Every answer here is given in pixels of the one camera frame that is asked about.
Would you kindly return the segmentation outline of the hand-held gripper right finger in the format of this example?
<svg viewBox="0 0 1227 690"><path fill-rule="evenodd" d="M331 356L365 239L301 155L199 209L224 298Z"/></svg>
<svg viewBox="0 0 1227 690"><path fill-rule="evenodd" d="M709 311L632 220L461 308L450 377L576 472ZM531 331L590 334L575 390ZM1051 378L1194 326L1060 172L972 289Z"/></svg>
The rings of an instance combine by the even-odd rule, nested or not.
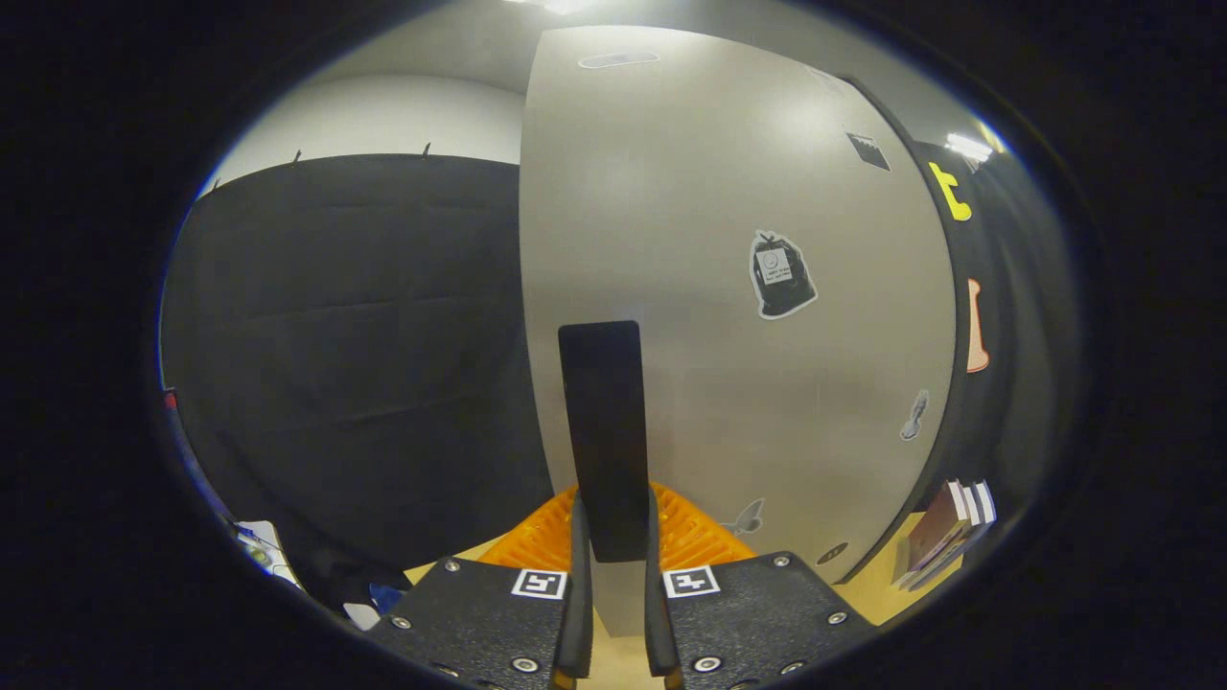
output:
<svg viewBox="0 0 1227 690"><path fill-rule="evenodd" d="M755 554L661 484L648 497L645 646L665 688L799 688L872 638L798 554Z"/></svg>

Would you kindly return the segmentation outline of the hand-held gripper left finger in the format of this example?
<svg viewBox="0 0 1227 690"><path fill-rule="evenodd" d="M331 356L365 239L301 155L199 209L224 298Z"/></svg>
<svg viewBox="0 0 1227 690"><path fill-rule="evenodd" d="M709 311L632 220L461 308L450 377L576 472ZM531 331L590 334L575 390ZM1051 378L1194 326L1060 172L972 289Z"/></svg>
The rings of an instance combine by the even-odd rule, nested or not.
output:
<svg viewBox="0 0 1227 690"><path fill-rule="evenodd" d="M476 559L440 559L369 637L465 689L574 689L594 638L579 491L556 494Z"/></svg>

